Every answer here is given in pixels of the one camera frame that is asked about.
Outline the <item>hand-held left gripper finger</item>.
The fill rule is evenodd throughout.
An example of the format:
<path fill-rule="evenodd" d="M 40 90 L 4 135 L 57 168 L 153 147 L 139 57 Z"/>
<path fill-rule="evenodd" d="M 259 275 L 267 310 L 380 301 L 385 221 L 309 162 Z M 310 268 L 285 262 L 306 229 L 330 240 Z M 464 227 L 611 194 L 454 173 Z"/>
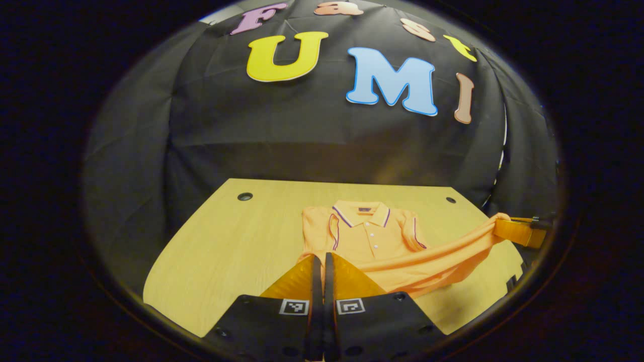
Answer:
<path fill-rule="evenodd" d="M 205 341 L 231 361 L 311 361 L 324 354 L 320 260 L 308 256 L 259 296 L 242 294 Z"/>
<path fill-rule="evenodd" d="M 411 361 L 444 339 L 408 293 L 387 293 L 347 260 L 326 254 L 326 361 Z"/>

